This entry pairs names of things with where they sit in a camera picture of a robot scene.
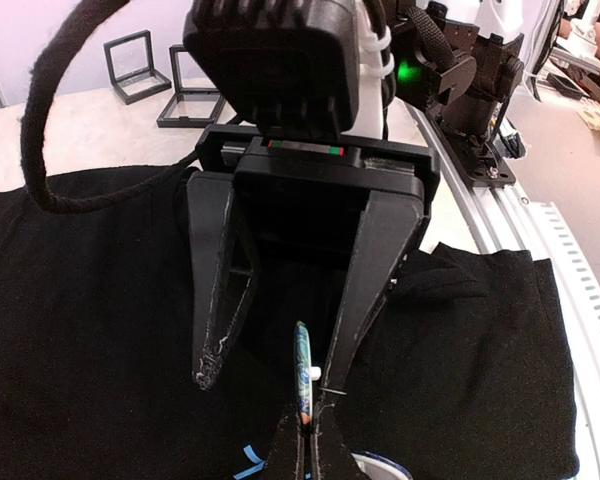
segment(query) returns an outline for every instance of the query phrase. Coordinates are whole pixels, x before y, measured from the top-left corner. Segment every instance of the white table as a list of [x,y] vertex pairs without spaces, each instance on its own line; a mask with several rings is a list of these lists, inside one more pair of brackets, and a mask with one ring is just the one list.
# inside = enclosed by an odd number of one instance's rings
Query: white table
[[[194,149],[202,130],[158,128],[156,119],[171,95],[171,91],[162,92],[129,106],[106,88],[57,97],[45,132],[48,174],[124,165],[169,165],[183,158]],[[19,122],[23,112],[24,105],[0,110],[0,191],[24,185]],[[219,123],[233,115],[233,109],[225,106]],[[391,140],[426,145],[402,102],[391,106],[389,128]],[[423,250],[431,251],[443,242],[477,252],[444,181],[432,210]]]

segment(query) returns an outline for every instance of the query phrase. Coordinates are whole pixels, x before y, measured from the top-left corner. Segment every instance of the black t-shirt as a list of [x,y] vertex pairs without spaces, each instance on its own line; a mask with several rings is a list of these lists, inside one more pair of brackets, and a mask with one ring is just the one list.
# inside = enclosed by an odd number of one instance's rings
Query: black t-shirt
[[[50,185],[92,196],[156,171]],[[201,392],[189,175],[85,215],[0,193],[0,479],[228,480],[254,466],[247,446],[266,458],[293,401],[293,325],[307,323],[319,363],[343,275],[265,262],[241,340]],[[550,264],[440,247],[410,257],[336,413],[350,448],[416,480],[566,478],[577,471],[572,375]]]

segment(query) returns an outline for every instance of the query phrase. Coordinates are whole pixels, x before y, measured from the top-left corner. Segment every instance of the green light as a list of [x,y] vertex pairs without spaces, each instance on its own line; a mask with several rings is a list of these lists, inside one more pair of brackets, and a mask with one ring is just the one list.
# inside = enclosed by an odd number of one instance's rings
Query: green light
[[400,62],[398,67],[398,82],[414,83],[420,80],[420,69],[418,67],[410,67],[406,60]]

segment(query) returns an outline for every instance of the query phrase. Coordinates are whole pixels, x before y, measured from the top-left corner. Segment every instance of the white wall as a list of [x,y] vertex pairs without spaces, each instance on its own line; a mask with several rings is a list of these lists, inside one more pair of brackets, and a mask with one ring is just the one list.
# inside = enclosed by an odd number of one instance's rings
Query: white wall
[[[0,0],[0,87],[9,105],[24,102],[29,71],[77,0]],[[132,0],[101,25],[78,53],[58,94],[109,85],[102,44],[150,30],[156,68],[171,77],[169,47],[182,43],[192,0]]]

